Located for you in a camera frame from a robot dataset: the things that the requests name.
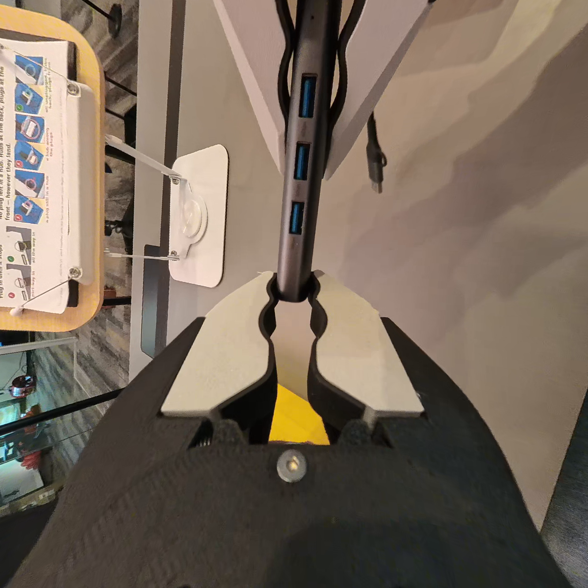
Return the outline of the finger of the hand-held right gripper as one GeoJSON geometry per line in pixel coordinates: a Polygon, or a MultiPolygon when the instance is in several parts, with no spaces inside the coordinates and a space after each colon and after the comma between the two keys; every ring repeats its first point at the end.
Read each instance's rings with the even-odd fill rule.
{"type": "Polygon", "coordinates": [[[354,1],[339,37],[324,179],[346,158],[424,24],[433,1],[354,1]]]}
{"type": "Polygon", "coordinates": [[[285,171],[288,72],[295,27],[288,1],[214,1],[268,150],[285,171]]]}

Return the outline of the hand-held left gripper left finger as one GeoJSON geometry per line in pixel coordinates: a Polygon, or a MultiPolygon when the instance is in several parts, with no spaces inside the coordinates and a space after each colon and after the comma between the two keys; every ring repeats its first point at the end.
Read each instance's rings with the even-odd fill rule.
{"type": "Polygon", "coordinates": [[[260,273],[204,317],[161,406],[166,417],[232,420],[250,443],[267,443],[277,399],[271,335],[276,275],[260,273]]]}

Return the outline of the yellow plastic bin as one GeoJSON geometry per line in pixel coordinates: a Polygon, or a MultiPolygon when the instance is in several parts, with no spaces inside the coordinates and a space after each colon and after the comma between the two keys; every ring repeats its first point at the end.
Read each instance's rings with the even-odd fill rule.
{"type": "Polygon", "coordinates": [[[330,445],[323,421],[310,403],[282,385],[277,386],[269,442],[330,445]]]}

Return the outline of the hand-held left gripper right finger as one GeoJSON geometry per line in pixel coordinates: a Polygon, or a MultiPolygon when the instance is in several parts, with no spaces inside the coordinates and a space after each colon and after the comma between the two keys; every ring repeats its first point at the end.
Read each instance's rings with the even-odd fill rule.
{"type": "Polygon", "coordinates": [[[315,338],[307,398],[329,443],[336,443],[350,422],[372,432],[385,419],[422,417],[423,403],[378,310],[319,270],[309,288],[315,338]]]}

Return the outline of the printed instruction sheet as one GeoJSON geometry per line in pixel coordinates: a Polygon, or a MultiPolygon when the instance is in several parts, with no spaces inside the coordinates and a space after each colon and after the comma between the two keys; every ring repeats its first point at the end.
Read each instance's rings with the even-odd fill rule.
{"type": "Polygon", "coordinates": [[[70,296],[64,41],[1,39],[1,308],[70,296]]]}

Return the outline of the grey round usb hub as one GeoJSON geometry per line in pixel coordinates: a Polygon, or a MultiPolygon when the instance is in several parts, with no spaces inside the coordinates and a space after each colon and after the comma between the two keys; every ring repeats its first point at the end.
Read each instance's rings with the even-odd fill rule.
{"type": "Polygon", "coordinates": [[[311,281],[341,12],[341,1],[301,1],[296,9],[277,264],[277,289],[287,302],[302,301],[311,281]]]}

